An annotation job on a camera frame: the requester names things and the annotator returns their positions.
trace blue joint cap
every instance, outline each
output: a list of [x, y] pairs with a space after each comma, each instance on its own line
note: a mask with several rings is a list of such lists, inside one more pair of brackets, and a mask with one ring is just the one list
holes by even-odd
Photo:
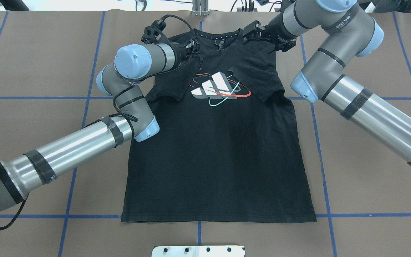
[[353, 7], [357, 0], [316, 0], [324, 10], [330, 12], [343, 12]]
[[311, 103], [314, 103], [318, 100], [318, 96], [315, 94], [315, 91], [313, 91], [313, 88], [310, 86], [310, 83], [304, 76], [304, 73], [302, 73], [302, 70], [298, 72], [298, 74], [292, 81], [291, 88], [292, 90], [294, 90], [294, 92], [298, 93], [300, 96]]
[[378, 26], [377, 21], [372, 18], [375, 23], [375, 29], [374, 29], [374, 34], [372, 35], [372, 39], [370, 39], [369, 44], [367, 44], [366, 48], [362, 50], [361, 52], [357, 53], [357, 57], [363, 57], [368, 54], [370, 54], [373, 50], [377, 49], [378, 46], [380, 46], [381, 42], [383, 41], [383, 37], [385, 36], [385, 33], [381, 29], [380, 26]]
[[115, 56], [115, 68], [127, 79], [139, 79], [152, 67], [152, 56], [142, 45], [129, 45], [120, 48]]
[[107, 92], [106, 88], [104, 87], [104, 84], [102, 83], [102, 72], [104, 71], [102, 69], [99, 73], [98, 76], [96, 76], [96, 85], [98, 85], [98, 89], [105, 94], [106, 96], [112, 96], [111, 93]]
[[156, 121], [156, 117], [153, 117], [152, 122], [148, 124], [148, 126], [137, 136], [134, 137], [134, 139], [137, 142], [141, 142], [146, 140], [149, 137], [152, 137], [156, 135], [159, 132], [159, 125], [158, 122]]

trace metal bracket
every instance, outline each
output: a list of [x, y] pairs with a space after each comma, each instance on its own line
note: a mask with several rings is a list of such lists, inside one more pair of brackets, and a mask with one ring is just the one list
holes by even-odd
[[155, 247], [152, 257], [245, 257], [245, 246]]
[[193, 16], [209, 16], [209, 0], [193, 0]]

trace black t-shirt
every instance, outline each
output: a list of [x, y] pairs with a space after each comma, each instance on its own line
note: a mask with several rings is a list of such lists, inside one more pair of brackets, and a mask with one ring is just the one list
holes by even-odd
[[200, 54], [147, 94], [160, 132], [131, 145], [121, 221], [316, 221], [274, 46], [194, 32]]

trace white metal plate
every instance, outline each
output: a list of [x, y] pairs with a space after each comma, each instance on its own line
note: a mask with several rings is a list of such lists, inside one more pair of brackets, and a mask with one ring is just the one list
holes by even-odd
[[245, 246], [155, 247], [152, 257], [245, 257]]

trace aluminum tube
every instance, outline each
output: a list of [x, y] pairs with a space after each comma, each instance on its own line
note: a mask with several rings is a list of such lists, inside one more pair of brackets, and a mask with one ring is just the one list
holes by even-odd
[[[124, 141], [130, 140], [132, 131], [126, 119], [120, 116], [111, 119], [123, 133]], [[97, 122], [36, 150], [41, 153], [58, 177], [114, 147], [114, 136], [107, 125]], [[1, 163], [24, 199], [29, 192], [42, 185], [36, 170], [26, 156], [19, 156], [12, 161], [1, 161]]]
[[[324, 102], [342, 112], [363, 89], [363, 86], [346, 76], [334, 86]], [[350, 120], [405, 161], [411, 162], [411, 117], [372, 94]]]

